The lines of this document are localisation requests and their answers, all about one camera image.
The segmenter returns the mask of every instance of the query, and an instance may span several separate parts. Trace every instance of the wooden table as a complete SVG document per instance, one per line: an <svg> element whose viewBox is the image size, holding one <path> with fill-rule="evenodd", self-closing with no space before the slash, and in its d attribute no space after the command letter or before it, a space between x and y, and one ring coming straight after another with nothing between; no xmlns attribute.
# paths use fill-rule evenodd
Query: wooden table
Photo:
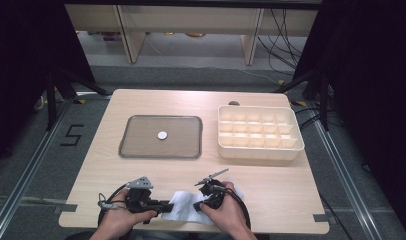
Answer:
<svg viewBox="0 0 406 240"><path fill-rule="evenodd" d="M283 94L166 90L117 90L67 200L78 205L63 212L63 227L97 227L98 195L147 176L155 188L152 199L170 200L175 191L200 193L194 186L209 174L229 168L217 179L233 182L244 193L255 233L325 234L328 222L314 220L324 208L304 151L288 162L223 159L217 152L218 107L237 101L242 106L290 107ZM133 115L199 116L203 122L202 154L198 159L125 159L118 154L128 118ZM215 226L167 221L160 217L137 229L219 231Z"/></svg>

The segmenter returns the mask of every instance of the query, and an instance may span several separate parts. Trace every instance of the gray floor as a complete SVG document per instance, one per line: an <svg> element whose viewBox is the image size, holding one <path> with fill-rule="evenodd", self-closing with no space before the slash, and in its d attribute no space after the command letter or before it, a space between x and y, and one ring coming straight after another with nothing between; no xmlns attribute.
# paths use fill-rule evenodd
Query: gray floor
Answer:
<svg viewBox="0 0 406 240"><path fill-rule="evenodd" d="M98 84L107 90L131 88L133 85L132 88L149 89L269 92L278 87L278 80L291 80L291 76L276 73L271 69L269 62L276 70L287 73L292 71L278 60L269 61L268 54L260 43L253 65L246 66L239 36L205 35L192 38L185 34L167 36L163 33L150 33L135 64L127 62L123 45L119 41L103 41L100 35L88 35L86 32L80 32L78 37ZM262 40L266 44L270 43L267 37L262 37ZM290 41L298 49L302 49L305 44L305 38L291 38ZM291 60L287 54L280 51L279 54ZM290 101L302 100L304 86L302 84L288 92ZM87 91L81 86L77 89ZM64 239L70 234L84 230L58 226L58 211L69 194L107 103L108 100L96 99L69 106L2 239ZM297 111L306 107L292 108ZM0 160L0 209L46 134L46 116L45 108L31 116L13 145L12 156ZM309 111L297 113L296 116L299 123L311 117ZM406 239L406 233L375 179L361 168L363 159L339 116L330 113L328 120L329 134L382 239ZM78 123L84 125L78 128L82 135L80 144L70 148L61 147L61 143L71 140L65 137L69 126ZM332 206L353 239L372 239L367 236L361 219L355 214L316 125L311 124L303 129L302 135L320 194ZM330 216L328 234L273 234L271 239L348 239L331 211L326 206L325 209Z"/></svg>

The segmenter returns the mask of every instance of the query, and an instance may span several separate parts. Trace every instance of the white egg tray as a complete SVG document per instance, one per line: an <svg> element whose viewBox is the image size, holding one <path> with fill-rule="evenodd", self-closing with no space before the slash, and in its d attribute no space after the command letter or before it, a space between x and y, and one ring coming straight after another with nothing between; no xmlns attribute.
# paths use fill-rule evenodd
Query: white egg tray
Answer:
<svg viewBox="0 0 406 240"><path fill-rule="evenodd" d="M289 108L221 106L218 153L223 158L293 160L305 144Z"/></svg>

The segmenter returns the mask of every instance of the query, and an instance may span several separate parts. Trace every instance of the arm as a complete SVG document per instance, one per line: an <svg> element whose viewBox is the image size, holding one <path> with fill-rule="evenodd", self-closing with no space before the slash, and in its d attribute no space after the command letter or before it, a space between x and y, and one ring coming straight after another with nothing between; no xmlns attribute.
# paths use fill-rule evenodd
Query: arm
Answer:
<svg viewBox="0 0 406 240"><path fill-rule="evenodd" d="M225 182L224 185L235 192L232 183ZM243 211L230 195L225 194L224 201L218 209L212 209L205 204L200 204L200 208L222 232L228 233L235 240L257 240L246 226Z"/></svg>
<svg viewBox="0 0 406 240"><path fill-rule="evenodd" d="M90 240L117 239L125 235L137 223L156 217L156 211L147 211L143 213L129 212L123 202L125 201L127 193L128 189L123 189L113 198L113 201L121 201L116 204L122 208L108 210L106 214L104 214L100 226Z"/></svg>

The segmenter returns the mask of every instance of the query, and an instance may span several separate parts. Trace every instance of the human hand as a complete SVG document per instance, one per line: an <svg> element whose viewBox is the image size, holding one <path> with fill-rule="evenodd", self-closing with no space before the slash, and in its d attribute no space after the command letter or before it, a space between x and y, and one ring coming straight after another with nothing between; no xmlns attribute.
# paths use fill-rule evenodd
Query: human hand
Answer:
<svg viewBox="0 0 406 240"><path fill-rule="evenodd" d="M125 197L128 189L124 188L113 198L113 202L119 206L117 209L107 210L90 240L109 240L125 235L134 225L157 216L156 211L131 213L126 209Z"/></svg>
<svg viewBox="0 0 406 240"><path fill-rule="evenodd" d="M235 192L234 184L231 182L222 184ZM200 209L222 232L228 233L234 239L256 239L246 225L240 205L229 194L225 194L222 205L218 209L212 209L203 203L200 204Z"/></svg>

